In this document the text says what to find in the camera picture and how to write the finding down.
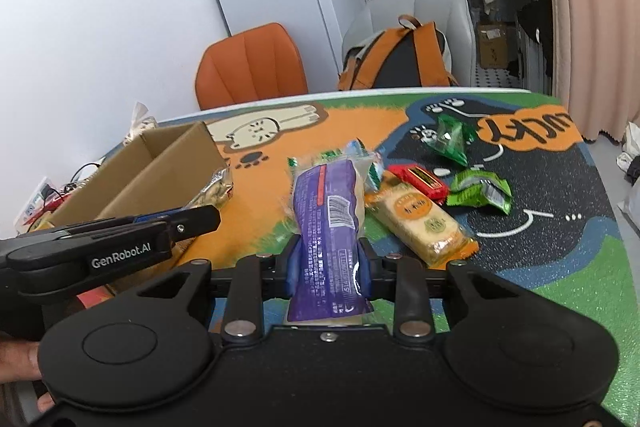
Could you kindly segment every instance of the table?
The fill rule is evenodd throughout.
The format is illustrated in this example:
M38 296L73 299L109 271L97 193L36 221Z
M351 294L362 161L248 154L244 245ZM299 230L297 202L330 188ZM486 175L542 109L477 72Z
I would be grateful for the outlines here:
M634 425L640 327L628 259L591 155L554 98L514 89L380 89L249 103L163 123L207 122L234 174L234 197L222 209L220 229L198 238L181 262L204 257L227 267L258 251L280 253L293 230L286 218L290 156L340 148L357 137L387 164L419 162L455 174L460 166L424 143L439 114L476 127L470 165L497 172L514 193L509 216L447 208L478 236L481 248L471 261L613 334L620 368L604 405ZM402 250L370 216L365 230L379 255ZM266 322L281 321L284 306L268 302ZM389 323L392 304L376 301L374 307ZM434 303L434 314L446 330L441 303Z

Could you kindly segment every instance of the cardboard box on floor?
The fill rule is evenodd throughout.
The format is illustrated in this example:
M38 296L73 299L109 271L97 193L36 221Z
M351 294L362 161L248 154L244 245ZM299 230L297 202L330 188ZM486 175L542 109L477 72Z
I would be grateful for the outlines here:
M225 166L202 122L149 129L108 158L48 221L59 227L185 206ZM174 247L171 259L110 286L135 286L174 267L181 254Z
M504 70L509 66L506 24L479 24L478 41L481 68L498 68Z

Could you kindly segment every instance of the red candy package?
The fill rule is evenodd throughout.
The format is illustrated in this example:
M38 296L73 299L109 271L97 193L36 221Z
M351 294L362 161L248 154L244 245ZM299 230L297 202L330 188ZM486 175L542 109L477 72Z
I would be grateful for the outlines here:
M447 199L449 187L437 179L432 172L424 170L417 163L391 165L386 169L403 182L413 185L420 190L422 194L437 204L443 204Z

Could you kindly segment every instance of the white wall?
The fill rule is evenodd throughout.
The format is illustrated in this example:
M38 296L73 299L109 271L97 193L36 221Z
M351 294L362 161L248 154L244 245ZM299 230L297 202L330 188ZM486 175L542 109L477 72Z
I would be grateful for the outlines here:
M0 0L0 237L43 176L119 142L137 100L198 110L198 62L225 36L215 0Z

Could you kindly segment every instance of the backpack strap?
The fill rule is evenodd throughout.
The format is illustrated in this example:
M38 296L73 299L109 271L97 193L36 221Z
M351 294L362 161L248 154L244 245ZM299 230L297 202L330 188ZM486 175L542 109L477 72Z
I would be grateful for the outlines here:
M398 22L403 28L407 28L410 30L417 30L419 27L422 26L422 24L420 24L420 21L416 19L413 15L407 15L407 14L401 15L398 17Z
M338 91L348 91L353 85L353 76L356 73L357 60L355 55L347 59L344 71L340 74L338 81Z
M366 57L362 59L351 89L370 89L373 87L382 64L409 31L411 30L407 28L392 28L382 33Z
M422 87L449 87L452 82L453 85L458 85L444 67L435 22L418 26L414 30L414 46Z

